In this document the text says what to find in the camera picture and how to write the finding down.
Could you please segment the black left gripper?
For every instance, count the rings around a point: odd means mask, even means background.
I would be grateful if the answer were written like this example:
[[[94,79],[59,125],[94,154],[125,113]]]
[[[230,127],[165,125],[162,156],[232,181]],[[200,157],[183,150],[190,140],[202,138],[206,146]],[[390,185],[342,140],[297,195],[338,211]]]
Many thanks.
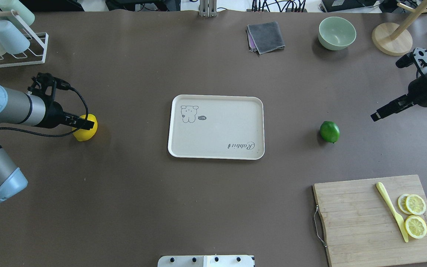
[[[76,129],[90,130],[94,127],[95,122],[89,120],[87,115],[75,115],[64,113],[62,106],[55,101],[45,101],[44,128],[52,129],[58,125],[66,125]]]

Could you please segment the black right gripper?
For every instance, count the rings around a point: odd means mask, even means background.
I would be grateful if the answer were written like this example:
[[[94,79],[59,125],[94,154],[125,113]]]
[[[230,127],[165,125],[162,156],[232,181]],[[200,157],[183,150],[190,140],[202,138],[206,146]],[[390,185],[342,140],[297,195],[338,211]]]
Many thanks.
[[[408,94],[390,101],[388,104],[371,114],[373,122],[383,119],[391,114],[400,113],[414,105],[427,108],[427,74],[422,75],[408,85]]]

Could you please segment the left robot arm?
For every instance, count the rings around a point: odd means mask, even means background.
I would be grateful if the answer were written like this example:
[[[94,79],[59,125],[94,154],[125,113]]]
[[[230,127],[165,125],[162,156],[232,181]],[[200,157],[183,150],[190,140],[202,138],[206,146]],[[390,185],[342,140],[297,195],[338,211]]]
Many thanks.
[[[0,131],[28,132],[17,125],[52,129],[58,125],[71,127],[69,135],[80,134],[78,140],[85,141],[97,131],[96,118],[89,113],[83,97],[73,86],[49,73],[38,73],[32,77],[27,93],[0,85]],[[78,116],[65,112],[55,100],[56,90],[76,93],[85,107],[85,114]],[[28,181],[19,167],[0,144],[0,203],[21,192]]]

